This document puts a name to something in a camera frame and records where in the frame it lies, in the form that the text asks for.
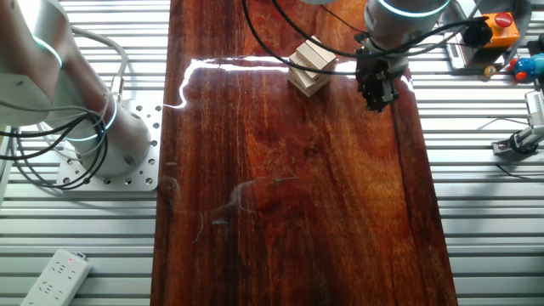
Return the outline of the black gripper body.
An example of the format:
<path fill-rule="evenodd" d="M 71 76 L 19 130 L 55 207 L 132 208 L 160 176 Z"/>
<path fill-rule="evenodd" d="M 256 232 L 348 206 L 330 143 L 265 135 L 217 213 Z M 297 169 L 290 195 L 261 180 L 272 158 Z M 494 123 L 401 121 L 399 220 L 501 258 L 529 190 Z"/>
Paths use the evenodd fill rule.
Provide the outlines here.
<path fill-rule="evenodd" d="M 384 55 L 357 51 L 355 78 L 359 92 L 395 92 L 394 81 L 408 66 L 404 55 Z"/>

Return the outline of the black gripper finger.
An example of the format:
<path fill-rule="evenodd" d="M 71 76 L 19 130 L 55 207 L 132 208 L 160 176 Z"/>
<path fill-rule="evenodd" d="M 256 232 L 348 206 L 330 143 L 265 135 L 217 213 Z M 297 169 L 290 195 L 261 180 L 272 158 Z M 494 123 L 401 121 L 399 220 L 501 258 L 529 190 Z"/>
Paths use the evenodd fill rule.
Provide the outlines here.
<path fill-rule="evenodd" d="M 381 94 L 379 88 L 372 82 L 362 85 L 362 95 L 365 98 L 366 106 L 369 111 L 381 110 Z"/>
<path fill-rule="evenodd" d="M 393 103 L 399 97 L 399 93 L 394 86 L 394 80 L 385 80 L 382 82 L 381 109 L 383 111 L 388 105 Z"/>

